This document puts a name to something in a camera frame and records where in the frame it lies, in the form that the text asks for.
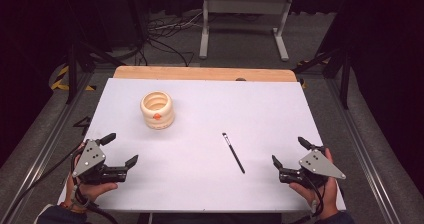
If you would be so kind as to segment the wooden table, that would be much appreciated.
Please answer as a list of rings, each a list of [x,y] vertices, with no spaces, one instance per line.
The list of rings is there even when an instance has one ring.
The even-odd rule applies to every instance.
[[[113,77],[157,80],[297,81],[294,72],[291,70],[167,66],[120,66],[115,70]]]

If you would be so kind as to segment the person's left hand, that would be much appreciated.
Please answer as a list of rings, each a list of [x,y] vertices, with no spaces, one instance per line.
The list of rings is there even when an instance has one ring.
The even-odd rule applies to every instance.
[[[78,190],[83,196],[82,201],[74,201],[73,189],[75,185],[78,186]],[[117,183],[104,183],[99,185],[80,184],[78,180],[73,178],[72,173],[69,173],[66,182],[66,195],[63,201],[63,207],[77,214],[86,213],[88,211],[88,209],[85,207],[86,200],[95,202],[100,195],[117,188]]]

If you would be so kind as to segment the metal floor rail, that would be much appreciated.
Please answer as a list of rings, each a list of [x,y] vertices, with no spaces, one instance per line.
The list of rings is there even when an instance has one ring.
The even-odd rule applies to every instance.
[[[337,109],[342,116],[343,122],[346,124],[348,132],[353,139],[355,154],[359,160],[361,168],[365,174],[367,182],[371,188],[374,198],[377,201],[380,212],[382,213],[386,224],[402,224],[380,178],[380,175],[377,172],[368,151],[366,150],[364,142],[360,136],[357,126],[354,123],[350,111],[345,109],[342,102],[340,101],[340,91],[338,89],[337,83],[333,79],[326,79],[326,83],[333,100],[336,102]]]
[[[92,76],[92,73],[83,73],[81,78],[77,81],[78,93],[76,97],[73,99],[71,104],[65,104],[61,109],[58,119],[54,122],[51,132],[44,144],[41,146],[40,152],[34,160],[34,163],[30,166],[23,183],[13,199],[13,202],[9,205],[7,212],[0,220],[0,224],[13,224],[15,219],[19,216],[20,211],[24,206],[24,201],[28,199],[27,194],[32,192],[32,188],[37,185],[38,181],[43,176],[45,167],[54,152],[58,139],[62,134],[64,125],[68,121],[74,106],[79,101],[80,96],[83,94]]]

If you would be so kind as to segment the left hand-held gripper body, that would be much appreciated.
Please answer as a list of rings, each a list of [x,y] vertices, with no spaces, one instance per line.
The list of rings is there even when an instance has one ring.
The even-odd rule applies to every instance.
[[[128,168],[108,167],[105,164],[106,155],[101,145],[107,144],[103,139],[87,140],[79,160],[72,171],[72,177],[81,183],[99,185],[104,183],[124,182]]]

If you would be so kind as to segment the cream ribbed ceramic cup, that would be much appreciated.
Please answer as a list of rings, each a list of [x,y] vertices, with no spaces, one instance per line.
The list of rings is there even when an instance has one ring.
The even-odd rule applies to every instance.
[[[174,122],[173,100],[165,92],[153,91],[146,94],[140,102],[140,109],[149,128],[161,130]]]

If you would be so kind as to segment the thin black brush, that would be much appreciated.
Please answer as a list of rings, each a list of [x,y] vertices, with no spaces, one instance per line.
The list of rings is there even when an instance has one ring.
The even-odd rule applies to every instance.
[[[229,147],[229,149],[230,149],[230,151],[231,151],[231,153],[232,153],[232,155],[233,155],[233,157],[234,157],[234,159],[235,159],[235,161],[236,161],[239,169],[241,170],[241,172],[243,174],[245,174],[246,173],[245,172],[245,169],[244,169],[244,167],[243,167],[243,165],[242,165],[242,163],[241,163],[241,161],[240,161],[240,159],[239,159],[239,157],[238,157],[235,149],[233,148],[232,143],[231,143],[231,141],[230,141],[227,133],[223,132],[222,133],[222,136],[223,136],[224,140],[226,141],[226,143],[227,143],[227,145],[228,145],[228,147]]]

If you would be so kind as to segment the yellow black hazard tape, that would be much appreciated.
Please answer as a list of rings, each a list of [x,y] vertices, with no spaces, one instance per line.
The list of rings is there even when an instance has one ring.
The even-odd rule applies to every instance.
[[[51,89],[52,90],[69,90],[70,86],[68,84],[64,84],[63,83],[63,79],[65,77],[65,75],[68,73],[69,71],[69,66],[67,64],[65,64],[59,71],[59,73],[57,74],[55,80],[53,81],[52,85],[51,85]]]

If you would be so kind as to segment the person's right hand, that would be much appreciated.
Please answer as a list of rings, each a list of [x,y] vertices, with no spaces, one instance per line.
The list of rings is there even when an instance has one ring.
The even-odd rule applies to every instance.
[[[322,212],[317,216],[319,220],[327,219],[339,212],[336,205],[338,185],[333,177],[329,177],[327,183],[319,188],[322,198],[319,198],[315,191],[306,189],[298,183],[290,183],[289,187],[302,196],[310,207],[313,202],[323,204]]]

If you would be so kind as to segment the black tripod stand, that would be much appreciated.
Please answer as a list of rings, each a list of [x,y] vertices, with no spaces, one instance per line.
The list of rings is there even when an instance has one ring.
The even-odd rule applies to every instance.
[[[347,109],[351,61],[349,52],[345,48],[337,48],[326,53],[321,53],[312,60],[301,61],[300,65],[297,65],[293,69],[293,72],[295,74],[300,74],[313,66],[324,63],[325,61],[328,61],[328,63],[322,70],[322,75],[324,78],[334,79],[336,74],[341,71],[339,99],[343,108]]]
[[[96,54],[101,59],[114,66],[124,66],[124,63],[118,59],[112,57],[106,52],[99,48],[88,44],[83,41],[73,42],[67,51],[67,64],[68,64],[68,80],[69,80],[69,91],[67,104],[71,104],[73,99],[78,93],[77,84],[77,65],[80,65],[84,72],[92,72],[94,70],[93,57],[91,53]]]

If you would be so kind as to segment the white metal stand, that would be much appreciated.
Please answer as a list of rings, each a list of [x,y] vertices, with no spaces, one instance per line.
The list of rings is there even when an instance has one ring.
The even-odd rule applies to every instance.
[[[280,15],[278,27],[272,29],[272,34],[282,61],[288,61],[289,55],[282,33],[289,15],[293,0],[203,0],[203,25],[199,49],[199,58],[208,57],[209,44],[209,14],[257,14]]]

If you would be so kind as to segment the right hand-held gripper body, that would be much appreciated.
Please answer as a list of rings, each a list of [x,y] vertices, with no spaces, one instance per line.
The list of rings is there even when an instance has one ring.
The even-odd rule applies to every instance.
[[[346,175],[319,150],[311,151],[298,163],[298,170],[284,168],[279,164],[279,180],[282,183],[297,183],[307,189],[314,189],[324,186],[329,177],[346,178]]]

